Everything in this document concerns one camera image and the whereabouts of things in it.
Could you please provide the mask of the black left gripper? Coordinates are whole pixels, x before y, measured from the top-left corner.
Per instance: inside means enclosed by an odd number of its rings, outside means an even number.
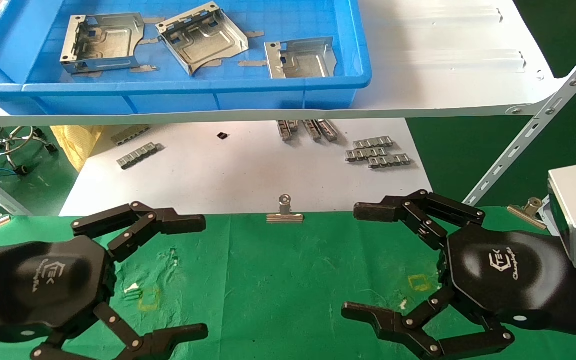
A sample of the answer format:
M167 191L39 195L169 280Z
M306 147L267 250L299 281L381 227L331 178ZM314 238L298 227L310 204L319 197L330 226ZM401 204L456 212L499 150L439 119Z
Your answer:
M110 306L121 263L158 234L205 231L206 217L180 215L172 207L131 202L76 219L77 237L58 243L32 241L0 246L0 343L48 337L32 360L89 360L63 350L99 319L124 344L117 360L169 360L182 343L206 339L205 323L158 329L139 336ZM121 231L107 251L92 239Z

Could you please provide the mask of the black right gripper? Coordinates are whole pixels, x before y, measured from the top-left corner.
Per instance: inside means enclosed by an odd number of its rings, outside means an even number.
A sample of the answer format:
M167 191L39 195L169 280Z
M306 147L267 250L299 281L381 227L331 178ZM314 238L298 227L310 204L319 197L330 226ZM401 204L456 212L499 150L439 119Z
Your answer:
M464 360L501 353L514 343L514 335L500 323L524 330L569 329L569 306L562 295L569 257L560 240L478 227L484 211L425 189L387 195L378 203L357 202L353 216L357 221L403 223L432 250L441 250L445 264L441 280L447 287L406 316L343 303L342 316L370 324L378 339L405 346L419 360ZM434 219L460 229L448 235ZM483 331L444 339L428 335L425 325L449 305Z

